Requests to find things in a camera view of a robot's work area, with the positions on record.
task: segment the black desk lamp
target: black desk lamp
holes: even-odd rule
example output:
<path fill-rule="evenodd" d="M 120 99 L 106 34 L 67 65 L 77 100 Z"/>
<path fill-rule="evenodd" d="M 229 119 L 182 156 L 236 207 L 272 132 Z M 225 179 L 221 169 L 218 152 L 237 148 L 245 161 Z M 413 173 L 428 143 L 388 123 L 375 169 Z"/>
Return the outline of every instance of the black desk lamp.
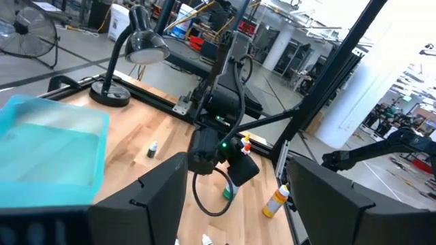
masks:
<path fill-rule="evenodd" d="M 89 91 L 89 96 L 103 105 L 123 107 L 129 104 L 130 92 L 112 83 L 116 61 L 125 40 L 125 59 L 131 63 L 148 65 L 160 62 L 170 55 L 170 50 L 162 37 L 151 29 L 149 15 L 143 6 L 133 6 L 129 12 L 129 19 L 130 25 L 115 42 L 104 81 L 94 82 Z"/>

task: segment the lamp arm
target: lamp arm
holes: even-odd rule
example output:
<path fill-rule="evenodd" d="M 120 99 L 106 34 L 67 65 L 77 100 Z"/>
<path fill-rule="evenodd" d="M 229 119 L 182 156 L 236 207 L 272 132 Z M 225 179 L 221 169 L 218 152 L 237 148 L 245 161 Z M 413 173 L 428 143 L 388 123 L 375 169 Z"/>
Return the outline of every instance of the lamp arm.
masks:
<path fill-rule="evenodd" d="M 102 87 L 102 94 L 107 94 L 110 88 L 110 83 L 112 82 L 112 77 L 114 75 L 114 70 L 116 66 L 116 61 L 118 60 L 118 56 L 120 55 L 121 48 L 125 40 L 133 33 L 132 28 L 129 26 L 124 29 L 124 31 L 119 35 L 116 39 L 114 49 L 112 50 L 112 56 L 110 57 L 108 70 L 106 72 L 106 77 L 104 78 L 104 83 Z"/>

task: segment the white pillar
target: white pillar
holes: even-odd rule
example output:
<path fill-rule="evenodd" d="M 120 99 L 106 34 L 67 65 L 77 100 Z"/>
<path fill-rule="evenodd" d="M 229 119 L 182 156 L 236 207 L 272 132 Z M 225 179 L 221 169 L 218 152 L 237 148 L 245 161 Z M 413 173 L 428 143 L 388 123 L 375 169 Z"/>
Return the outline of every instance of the white pillar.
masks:
<path fill-rule="evenodd" d="M 294 32 L 294 28 L 288 22 L 282 20 L 280 33 L 277 36 L 277 39 L 274 41 L 274 44 L 272 45 L 270 52 L 268 53 L 268 56 L 266 56 L 266 59 L 262 64 L 262 67 L 270 71 L 274 69 L 277 62 L 279 62 L 279 59 L 283 54 L 283 51 L 285 51 L 287 44 L 291 40 L 291 36 L 293 32 Z"/>
<path fill-rule="evenodd" d="M 374 24 L 387 27 L 386 31 L 361 60 L 347 88 L 337 95 L 324 115 L 315 136 L 325 144 L 342 147 L 413 58 L 431 41 L 427 11 L 415 2 L 403 7 L 405 2 L 388 1 L 375 20 Z"/>

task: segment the wooden table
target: wooden table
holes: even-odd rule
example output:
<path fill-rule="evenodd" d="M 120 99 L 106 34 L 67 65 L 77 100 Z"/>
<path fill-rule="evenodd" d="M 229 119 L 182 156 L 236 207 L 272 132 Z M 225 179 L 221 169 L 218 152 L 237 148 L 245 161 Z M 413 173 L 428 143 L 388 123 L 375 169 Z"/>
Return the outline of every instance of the wooden table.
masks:
<path fill-rule="evenodd" d="M 176 102 L 156 88 L 147 86 L 129 76 L 115 72 L 122 79 L 156 95 Z M 180 151 L 186 151 L 194 126 L 159 111 L 145 103 L 131 99 L 124 108 L 109 108 L 94 102 L 88 91 L 82 91 L 63 100 L 79 106 L 109 113 L 110 125 L 106 146 L 104 184 L 95 197 L 98 202 L 124 188 L 150 169 Z M 158 141 L 154 159 L 146 157 L 151 142 Z M 178 229 L 181 245 L 202 244 L 202 234 L 211 237 L 214 245 L 237 244 L 293 244 L 291 231 L 283 208 L 274 218 L 266 218 L 261 209 L 277 189 L 273 165 L 270 160 L 251 153 L 260 173 L 239 190 L 230 209 L 220 217 L 204 214 L 192 194 L 192 173 L 189 172 L 187 194 Z M 226 169 L 226 164 L 219 164 Z M 226 200 L 222 196 L 225 179 L 219 174 L 200 176 L 197 190 L 203 204 L 212 212 L 221 210 Z"/>

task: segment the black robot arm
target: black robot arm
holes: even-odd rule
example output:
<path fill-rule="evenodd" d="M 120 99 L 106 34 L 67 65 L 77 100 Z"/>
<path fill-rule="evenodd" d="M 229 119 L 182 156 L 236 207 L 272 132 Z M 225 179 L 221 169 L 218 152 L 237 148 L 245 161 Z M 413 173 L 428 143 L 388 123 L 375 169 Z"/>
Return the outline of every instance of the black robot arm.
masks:
<path fill-rule="evenodd" d="M 338 150 L 322 156 L 322 166 L 334 172 L 349 170 L 359 161 L 380 157 L 390 153 L 424 152 L 430 156 L 436 169 L 436 143 L 429 137 L 416 135 L 410 128 L 400 128 L 386 140 L 375 142 L 354 150 Z"/>

